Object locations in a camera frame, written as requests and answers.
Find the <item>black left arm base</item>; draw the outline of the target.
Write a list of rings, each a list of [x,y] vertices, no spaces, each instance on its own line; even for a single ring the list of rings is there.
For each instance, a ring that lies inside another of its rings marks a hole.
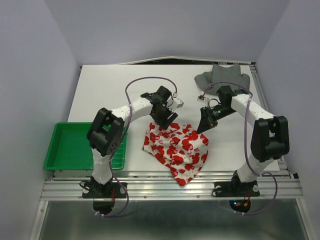
[[[92,176],[89,181],[80,181],[82,198],[93,200],[92,208],[96,216],[113,218],[119,216],[129,204],[126,182],[115,183],[110,179],[106,184],[98,183]],[[117,199],[125,199],[126,203],[118,212],[114,211]]]

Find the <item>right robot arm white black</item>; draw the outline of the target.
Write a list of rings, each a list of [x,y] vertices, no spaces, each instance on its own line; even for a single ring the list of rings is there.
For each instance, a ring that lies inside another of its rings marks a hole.
[[[218,125],[218,121],[233,113],[244,117],[244,126],[253,128],[250,145],[244,146],[245,163],[235,171],[230,182],[231,192],[242,195],[248,183],[255,181],[275,160],[289,153],[289,124],[284,116],[275,116],[252,100],[245,89],[233,90],[229,85],[217,91],[219,104],[202,107],[197,133],[202,134]]]

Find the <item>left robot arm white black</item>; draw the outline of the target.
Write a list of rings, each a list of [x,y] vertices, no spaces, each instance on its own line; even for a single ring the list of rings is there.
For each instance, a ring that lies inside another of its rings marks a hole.
[[[143,93],[137,100],[120,108],[101,108],[86,135],[93,154],[91,180],[95,183],[95,193],[100,197],[111,193],[111,160],[124,140],[130,123],[144,116],[151,116],[155,123],[166,130],[178,117],[175,110],[183,105],[177,93],[171,93],[160,86],[156,92]]]

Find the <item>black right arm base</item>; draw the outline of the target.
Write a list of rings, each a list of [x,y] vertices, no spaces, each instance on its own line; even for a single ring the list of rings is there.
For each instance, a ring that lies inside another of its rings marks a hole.
[[[230,198],[229,205],[236,213],[247,214],[251,208],[251,198],[259,197],[258,182],[241,182],[235,171],[230,181],[216,181],[211,195],[216,198]]]

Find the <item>white red floral skirt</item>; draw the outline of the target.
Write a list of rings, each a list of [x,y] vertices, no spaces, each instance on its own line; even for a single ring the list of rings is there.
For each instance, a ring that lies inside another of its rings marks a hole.
[[[163,129],[151,122],[142,149],[167,167],[180,187],[190,183],[204,167],[209,139],[190,125],[171,123]]]

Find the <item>grey pleated skirt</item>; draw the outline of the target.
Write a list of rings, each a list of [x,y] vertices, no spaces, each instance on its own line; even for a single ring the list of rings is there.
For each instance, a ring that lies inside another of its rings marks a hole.
[[[203,72],[194,77],[196,85],[207,94],[217,95],[220,87],[228,85],[232,90],[241,89],[240,86],[246,90],[250,89],[250,76],[241,73],[239,65],[230,67],[223,67],[220,65],[213,65],[211,71]]]

